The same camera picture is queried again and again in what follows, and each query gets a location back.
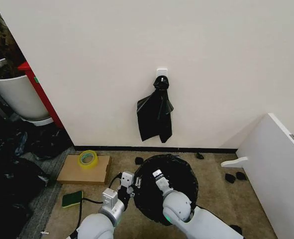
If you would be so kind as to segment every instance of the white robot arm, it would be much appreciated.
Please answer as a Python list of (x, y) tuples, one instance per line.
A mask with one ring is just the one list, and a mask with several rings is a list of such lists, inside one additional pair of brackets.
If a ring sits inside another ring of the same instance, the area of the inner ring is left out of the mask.
[(134, 174), (123, 172), (118, 192), (106, 188), (102, 193), (102, 207), (97, 214), (87, 216), (70, 239), (113, 239), (114, 228), (128, 206)]
[[(218, 217), (196, 206), (191, 210), (191, 201), (182, 192), (169, 187), (161, 170), (153, 173), (158, 188), (163, 192), (163, 215), (178, 227), (189, 239), (243, 239), (243, 236), (225, 224)], [(98, 214), (87, 216), (70, 239), (113, 239), (114, 228), (120, 221), (122, 212), (133, 196), (134, 174), (123, 172), (118, 192), (107, 188), (102, 193), (103, 205)]]
[(189, 198), (170, 188), (161, 170), (155, 171), (153, 176), (163, 192), (163, 215), (189, 239), (243, 239), (242, 235), (209, 211), (196, 206), (192, 212)]

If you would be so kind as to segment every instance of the black trash bag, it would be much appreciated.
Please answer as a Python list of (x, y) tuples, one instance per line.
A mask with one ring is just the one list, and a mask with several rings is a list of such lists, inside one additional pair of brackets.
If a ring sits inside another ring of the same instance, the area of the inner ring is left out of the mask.
[(137, 104), (140, 136), (145, 141), (159, 135), (161, 142), (165, 143), (172, 135), (170, 113), (173, 106), (167, 92), (168, 78), (159, 76), (153, 85), (156, 90)]
[(190, 165), (171, 154), (156, 155), (148, 158), (135, 172), (135, 179), (141, 178), (140, 188), (134, 189), (136, 207), (149, 219), (169, 226), (171, 223), (163, 216), (162, 191), (156, 185), (153, 172), (160, 169), (169, 186), (187, 195), (191, 208), (196, 207), (198, 183)]
[(0, 157), (0, 199), (30, 202), (49, 182), (49, 175), (25, 158)]
[(24, 204), (0, 200), (0, 238), (15, 239), (32, 212)]
[(22, 120), (8, 123), (8, 130), (0, 134), (0, 155), (12, 157), (27, 152), (26, 142), (33, 127), (33, 124)]
[(18, 120), (9, 126), (6, 134), (0, 135), (0, 155), (2, 157), (20, 156), (32, 152), (36, 159), (54, 158), (73, 145), (67, 132), (54, 123), (35, 126)]
[(39, 130), (37, 134), (29, 148), (38, 160), (54, 158), (73, 145), (66, 130), (54, 124)]

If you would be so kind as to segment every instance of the yellow tape roll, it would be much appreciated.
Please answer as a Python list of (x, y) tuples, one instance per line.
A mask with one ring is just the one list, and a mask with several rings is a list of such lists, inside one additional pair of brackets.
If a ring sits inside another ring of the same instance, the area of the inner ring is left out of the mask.
[[(85, 162), (84, 160), (88, 157), (93, 157), (91, 161)], [(98, 157), (95, 151), (86, 150), (79, 155), (78, 164), (82, 168), (92, 168), (95, 167), (98, 163)]]

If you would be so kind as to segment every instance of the small black object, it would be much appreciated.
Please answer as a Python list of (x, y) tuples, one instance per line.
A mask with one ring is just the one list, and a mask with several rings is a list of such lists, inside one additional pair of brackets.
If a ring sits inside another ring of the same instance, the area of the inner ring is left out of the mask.
[(225, 174), (225, 180), (228, 181), (229, 183), (234, 183), (235, 179), (236, 178), (232, 174), (229, 174), (229, 173)]
[(158, 76), (153, 86), (156, 90), (138, 101), (137, 116), (141, 140), (159, 135), (165, 143), (172, 135), (171, 116), (173, 106), (169, 101), (167, 89), (169, 81), (166, 76)]
[(230, 225), (230, 227), (235, 230), (237, 233), (243, 235), (242, 228), (237, 225)]
[(200, 153), (196, 153), (196, 158), (197, 159), (204, 159), (203, 155)]
[(136, 163), (136, 165), (142, 164), (143, 163), (143, 158), (142, 157), (136, 157), (135, 163)]
[(237, 173), (236, 173), (236, 178), (237, 178), (238, 180), (244, 180), (244, 181), (247, 181), (247, 178), (246, 178), (245, 174), (242, 173), (242, 172), (237, 172)]

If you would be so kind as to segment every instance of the white wall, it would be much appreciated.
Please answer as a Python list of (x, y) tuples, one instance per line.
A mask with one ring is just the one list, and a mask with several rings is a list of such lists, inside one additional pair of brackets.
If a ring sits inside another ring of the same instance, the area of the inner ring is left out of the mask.
[[(274, 112), (294, 133), (294, 0), (0, 0), (75, 145), (237, 148)], [(136, 102), (169, 68), (173, 136)]]

